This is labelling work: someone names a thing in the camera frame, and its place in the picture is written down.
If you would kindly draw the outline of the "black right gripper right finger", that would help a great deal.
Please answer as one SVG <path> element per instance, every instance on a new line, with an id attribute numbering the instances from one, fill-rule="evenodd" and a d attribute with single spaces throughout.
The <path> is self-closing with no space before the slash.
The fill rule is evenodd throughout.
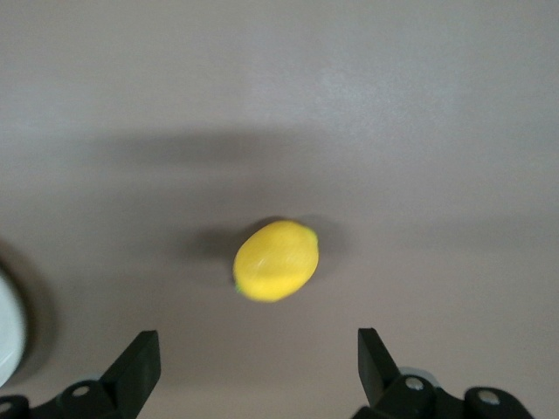
<path id="1" fill-rule="evenodd" d="M 357 333 L 358 373 L 369 404 L 355 418 L 531 418 L 513 395 L 490 387 L 469 388 L 462 399 L 419 374 L 397 367 L 374 328 Z"/>

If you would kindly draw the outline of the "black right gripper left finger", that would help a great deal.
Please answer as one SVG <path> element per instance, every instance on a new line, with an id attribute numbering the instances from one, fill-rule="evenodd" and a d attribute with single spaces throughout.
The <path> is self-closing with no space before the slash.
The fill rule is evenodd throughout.
<path id="1" fill-rule="evenodd" d="M 79 381 L 32 407 L 23 395 L 1 398 L 2 418 L 136 418 L 161 377 L 159 337 L 143 331 L 98 380 Z"/>

